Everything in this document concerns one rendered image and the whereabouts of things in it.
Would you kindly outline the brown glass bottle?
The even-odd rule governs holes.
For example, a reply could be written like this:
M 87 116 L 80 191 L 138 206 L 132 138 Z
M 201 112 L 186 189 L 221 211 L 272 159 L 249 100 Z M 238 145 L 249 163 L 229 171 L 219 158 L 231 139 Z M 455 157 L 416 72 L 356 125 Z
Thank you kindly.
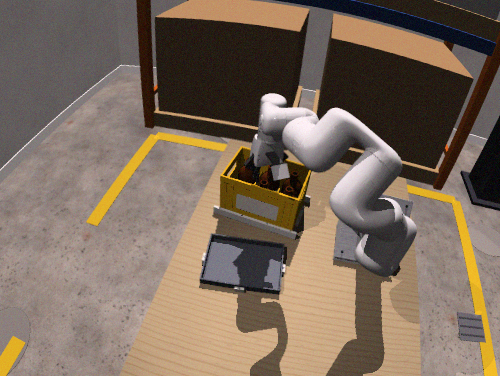
M 295 198 L 298 198 L 298 196 L 300 194 L 300 191 L 302 189 L 302 184 L 298 180 L 298 175 L 299 175 L 299 173 L 297 171 L 292 171 L 291 172 L 291 177 L 288 178 L 288 179 L 286 179 L 283 182 L 281 193 L 284 193 L 285 188 L 288 187 L 288 186 L 290 186 L 290 187 L 292 187 L 294 189 L 293 190 L 294 191 L 293 196 Z
M 268 181 L 267 188 L 270 189 L 270 190 L 273 190 L 273 191 L 277 192 L 278 189 L 279 189 L 280 180 L 275 180 L 275 181 L 273 180 L 273 176 L 270 174 L 270 172 L 271 172 L 271 165 L 268 165 L 268 171 L 264 172 L 261 175 L 260 181 L 261 180 L 267 180 Z
M 292 188 L 292 187 L 290 187 L 290 186 L 286 187 L 286 188 L 285 188 L 285 190 L 284 190 L 284 193 L 283 193 L 283 194 L 285 194 L 285 195 L 288 195 L 288 196 L 291 196 L 291 197 L 292 197 L 292 196 L 293 196 L 293 188 Z M 293 196 L 293 197 L 294 197 L 294 196 Z M 294 198 L 295 198 L 295 197 L 294 197 Z

